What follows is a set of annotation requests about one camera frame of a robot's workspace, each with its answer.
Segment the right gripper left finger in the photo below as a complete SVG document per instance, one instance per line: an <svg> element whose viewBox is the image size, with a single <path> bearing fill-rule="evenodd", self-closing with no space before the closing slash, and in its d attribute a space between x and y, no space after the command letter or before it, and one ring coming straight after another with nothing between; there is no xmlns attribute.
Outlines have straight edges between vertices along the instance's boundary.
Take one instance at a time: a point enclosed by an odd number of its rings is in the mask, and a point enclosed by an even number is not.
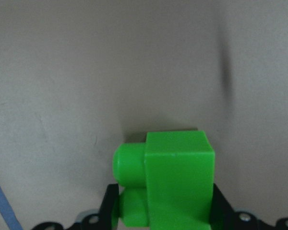
<svg viewBox="0 0 288 230"><path fill-rule="evenodd" d="M68 230L116 230L119 220L119 185L109 184L100 208L81 212Z"/></svg>

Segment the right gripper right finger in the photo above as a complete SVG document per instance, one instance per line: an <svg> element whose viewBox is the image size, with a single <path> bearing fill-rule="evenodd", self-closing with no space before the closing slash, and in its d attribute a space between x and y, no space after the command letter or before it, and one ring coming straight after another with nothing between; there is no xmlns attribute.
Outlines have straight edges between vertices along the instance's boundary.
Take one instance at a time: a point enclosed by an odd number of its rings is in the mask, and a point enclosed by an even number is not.
<svg viewBox="0 0 288 230"><path fill-rule="evenodd" d="M213 184L210 227L212 230L288 230L288 217L270 225L250 212L235 211L218 186Z"/></svg>

